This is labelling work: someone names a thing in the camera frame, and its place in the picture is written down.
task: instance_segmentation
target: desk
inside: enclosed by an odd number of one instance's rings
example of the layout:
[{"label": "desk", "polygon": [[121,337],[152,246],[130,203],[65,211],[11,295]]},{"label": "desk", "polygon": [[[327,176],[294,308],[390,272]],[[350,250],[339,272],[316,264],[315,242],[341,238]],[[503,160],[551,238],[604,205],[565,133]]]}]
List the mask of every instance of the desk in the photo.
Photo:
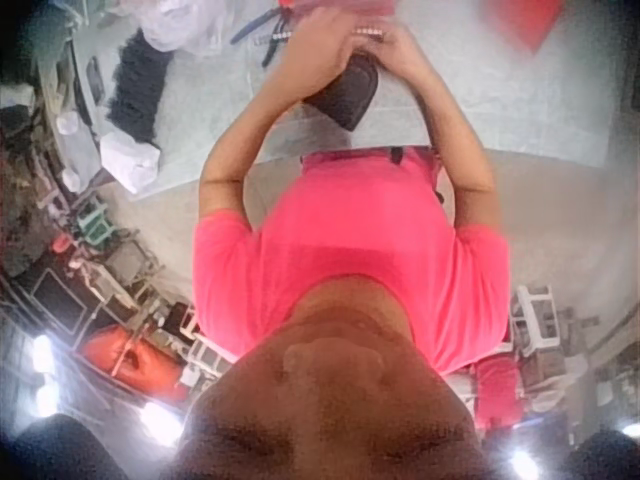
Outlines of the desk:
[{"label": "desk", "polygon": [[[623,32],[610,28],[617,12],[605,3],[567,2],[535,56],[516,50],[482,20],[482,0],[402,0],[397,17],[414,32],[487,148],[601,166],[623,74],[615,67],[624,55]],[[230,2],[234,19],[223,36],[230,38],[274,4]],[[85,98],[102,135],[109,130],[106,105],[118,49],[137,25],[125,18],[98,28],[99,20],[80,26],[73,37],[81,70],[98,57],[105,100],[92,105],[91,96],[85,93]],[[253,36],[271,28],[265,25]],[[156,117],[156,143],[162,150],[158,178],[133,198],[199,177],[212,145],[269,73],[260,66],[265,47],[254,45],[253,36],[226,45],[214,57],[176,52]],[[597,49],[593,38],[598,38]],[[87,90],[84,79],[81,84]],[[299,106],[277,122],[258,161],[317,150],[427,143],[408,89],[381,74],[378,92],[355,132],[347,134],[312,107]]]}]

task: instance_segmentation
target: bright light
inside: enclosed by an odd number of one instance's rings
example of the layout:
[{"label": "bright light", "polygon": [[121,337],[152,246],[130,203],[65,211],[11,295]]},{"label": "bright light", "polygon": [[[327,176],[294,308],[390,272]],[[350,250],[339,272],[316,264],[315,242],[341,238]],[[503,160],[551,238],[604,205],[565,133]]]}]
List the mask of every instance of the bright light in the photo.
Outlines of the bright light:
[{"label": "bright light", "polygon": [[36,392],[36,408],[38,409],[38,415],[41,417],[50,417],[51,415],[58,413],[59,398],[60,392],[58,390],[57,383],[51,382],[40,387]]},{"label": "bright light", "polygon": [[627,425],[622,429],[622,433],[631,438],[640,438],[640,422]]},{"label": "bright light", "polygon": [[33,369],[39,373],[53,373],[55,361],[51,340],[46,335],[40,335],[33,340]]},{"label": "bright light", "polygon": [[516,452],[511,458],[511,465],[523,480],[537,480],[539,476],[536,462],[525,452]]},{"label": "bright light", "polygon": [[149,435],[167,447],[173,445],[182,435],[183,426],[171,412],[155,403],[147,403],[140,412],[140,420]]}]

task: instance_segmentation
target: red object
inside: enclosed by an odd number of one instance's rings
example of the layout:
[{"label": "red object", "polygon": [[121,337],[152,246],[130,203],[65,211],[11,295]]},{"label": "red object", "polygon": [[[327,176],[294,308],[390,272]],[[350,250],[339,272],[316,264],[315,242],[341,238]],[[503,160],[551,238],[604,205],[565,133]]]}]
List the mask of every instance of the red object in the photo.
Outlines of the red object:
[{"label": "red object", "polygon": [[340,7],[365,16],[388,16],[396,10],[396,0],[279,0],[283,7],[306,13],[316,7]]},{"label": "red object", "polygon": [[[119,325],[99,330],[82,347],[82,355],[100,370],[111,373],[131,334]],[[182,367],[144,339],[126,354],[115,378],[167,403],[179,404],[188,395],[178,383]]]},{"label": "red object", "polygon": [[407,148],[319,153],[260,231],[233,210],[203,219],[193,289],[202,331],[242,356],[302,295],[363,275],[403,305],[416,347],[441,374],[488,355],[507,328],[509,254],[488,227],[454,229],[433,192],[437,161]]},{"label": "red object", "polygon": [[496,27],[533,52],[547,38],[563,6],[564,0],[487,0]]},{"label": "red object", "polygon": [[62,232],[51,244],[51,249],[58,255],[66,252],[73,245],[73,238],[68,233]]},{"label": "red object", "polygon": [[476,426],[483,430],[512,427],[524,415],[517,398],[518,364],[510,354],[494,355],[475,365],[478,398]]}]

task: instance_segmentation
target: short sleeve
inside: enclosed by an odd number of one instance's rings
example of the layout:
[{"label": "short sleeve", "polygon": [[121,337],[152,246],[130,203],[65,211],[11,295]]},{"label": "short sleeve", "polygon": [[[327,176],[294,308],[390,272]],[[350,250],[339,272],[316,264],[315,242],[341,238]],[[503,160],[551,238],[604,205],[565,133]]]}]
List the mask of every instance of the short sleeve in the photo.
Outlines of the short sleeve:
[{"label": "short sleeve", "polygon": [[508,324],[509,292],[506,239],[486,226],[458,229],[434,332],[436,370],[457,370],[500,344]]},{"label": "short sleeve", "polygon": [[252,234],[246,219],[220,210],[196,226],[193,295],[201,331],[239,357],[253,347],[257,326],[251,315]]}]

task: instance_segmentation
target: gray table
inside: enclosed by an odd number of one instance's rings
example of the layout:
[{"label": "gray table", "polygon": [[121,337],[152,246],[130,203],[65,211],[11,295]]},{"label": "gray table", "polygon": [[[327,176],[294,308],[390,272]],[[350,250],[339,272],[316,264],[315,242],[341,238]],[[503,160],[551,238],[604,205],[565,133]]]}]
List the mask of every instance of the gray table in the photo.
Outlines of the gray table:
[{"label": "gray table", "polygon": [[[227,37],[274,4],[229,0],[234,20]],[[481,5],[481,0],[401,0],[397,16],[414,32],[486,147],[601,166],[622,78],[617,3],[568,1],[536,55],[524,53],[492,29],[483,20]],[[271,28],[264,26],[254,36]],[[122,20],[77,35],[84,35],[83,45],[88,45],[77,51],[81,63],[97,52],[107,95],[113,89],[109,69],[117,64],[118,42],[124,43],[134,30],[135,23]],[[156,119],[159,175],[135,198],[199,177],[211,146],[269,73],[260,67],[264,52],[250,37],[215,57],[176,53]],[[104,106],[94,110],[99,133],[110,128],[104,113]],[[355,132],[347,134],[311,107],[299,106],[277,122],[258,161],[349,146],[426,143],[415,100],[383,73]]]}]

